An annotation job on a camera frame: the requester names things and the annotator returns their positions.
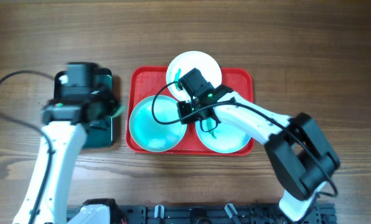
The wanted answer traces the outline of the white round plate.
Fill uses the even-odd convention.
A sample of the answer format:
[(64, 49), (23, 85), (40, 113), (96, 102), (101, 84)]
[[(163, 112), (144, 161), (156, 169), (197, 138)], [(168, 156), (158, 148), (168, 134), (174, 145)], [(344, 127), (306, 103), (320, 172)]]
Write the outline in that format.
[[(178, 82), (182, 76), (193, 68), (200, 70), (202, 76), (214, 88), (222, 84), (222, 72), (216, 60), (199, 51), (188, 51), (178, 55), (167, 68), (166, 83)], [(168, 89), (178, 101), (190, 101), (190, 96), (182, 90), (179, 83), (168, 86)]]

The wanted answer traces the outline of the black water tray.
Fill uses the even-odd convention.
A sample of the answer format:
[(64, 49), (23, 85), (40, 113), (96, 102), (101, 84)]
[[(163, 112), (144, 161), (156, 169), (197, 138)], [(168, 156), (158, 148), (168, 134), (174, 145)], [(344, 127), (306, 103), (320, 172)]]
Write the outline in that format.
[[(59, 99), (61, 97), (61, 88), (63, 85), (61, 84), (60, 78), (64, 76), (65, 73), (66, 71), (61, 71), (55, 75), (54, 99)], [(99, 74), (96, 75), (95, 82), (97, 85), (106, 85), (112, 90), (113, 79), (111, 71), (107, 68), (102, 68)], [(83, 149), (110, 147), (113, 144), (115, 133), (113, 119), (108, 118), (105, 121), (100, 121), (97, 127), (105, 129), (89, 129)]]

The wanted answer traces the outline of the red plastic tray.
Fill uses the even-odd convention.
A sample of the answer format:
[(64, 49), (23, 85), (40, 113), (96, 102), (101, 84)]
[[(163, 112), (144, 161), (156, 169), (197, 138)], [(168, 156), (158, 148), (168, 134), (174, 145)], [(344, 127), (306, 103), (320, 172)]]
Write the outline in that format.
[[(126, 119), (126, 143), (136, 152), (147, 154), (148, 151), (136, 144), (129, 131), (129, 119), (134, 107), (143, 99), (154, 96), (166, 84), (166, 66), (142, 66), (137, 68), (132, 76), (129, 89), (128, 115)], [(222, 83), (238, 92), (244, 99), (254, 102), (253, 80), (250, 74), (242, 68), (222, 67)], [(198, 156), (219, 156), (204, 146), (197, 136), (195, 125), (187, 127), (182, 141), (164, 154), (183, 154)]]

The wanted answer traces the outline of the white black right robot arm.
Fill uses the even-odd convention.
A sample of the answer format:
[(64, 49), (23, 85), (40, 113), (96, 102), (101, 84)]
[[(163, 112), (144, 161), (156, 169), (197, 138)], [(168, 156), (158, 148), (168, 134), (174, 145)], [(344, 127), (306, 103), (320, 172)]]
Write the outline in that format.
[(284, 188), (279, 209), (294, 222), (302, 220), (315, 200), (332, 184), (340, 159), (308, 114), (295, 117), (268, 111), (227, 86), (199, 97), (196, 104), (177, 104), (181, 123), (212, 118), (247, 133), (262, 144)]

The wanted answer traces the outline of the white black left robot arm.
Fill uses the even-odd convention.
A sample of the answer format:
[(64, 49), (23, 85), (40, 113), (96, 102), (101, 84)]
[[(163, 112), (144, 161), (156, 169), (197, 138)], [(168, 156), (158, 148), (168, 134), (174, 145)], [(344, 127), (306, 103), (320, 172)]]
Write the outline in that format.
[(66, 223), (75, 162), (88, 130), (120, 112), (107, 86), (65, 87), (42, 109), (42, 139), (26, 197), (14, 223)]

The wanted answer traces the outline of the green scouring sponge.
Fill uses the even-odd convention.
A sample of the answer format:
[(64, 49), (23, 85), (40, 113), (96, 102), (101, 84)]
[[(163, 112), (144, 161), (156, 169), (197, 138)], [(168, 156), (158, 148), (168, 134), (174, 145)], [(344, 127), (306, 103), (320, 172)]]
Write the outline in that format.
[(125, 106), (120, 105), (118, 109), (111, 115), (111, 118), (115, 118), (119, 116), (124, 111), (124, 109), (125, 109)]

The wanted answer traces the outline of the light blue plate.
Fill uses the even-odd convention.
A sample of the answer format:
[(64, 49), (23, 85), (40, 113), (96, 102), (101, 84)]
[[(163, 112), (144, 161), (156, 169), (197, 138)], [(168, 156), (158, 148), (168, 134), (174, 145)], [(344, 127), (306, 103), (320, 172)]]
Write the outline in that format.
[(135, 143), (150, 152), (164, 152), (180, 143), (187, 126), (181, 123), (165, 124), (179, 119), (177, 101), (169, 96), (149, 96), (133, 109), (129, 131)]
[(217, 123), (212, 118), (197, 121), (195, 130), (205, 147), (221, 154), (240, 151), (251, 140), (251, 137), (240, 129), (229, 124)]

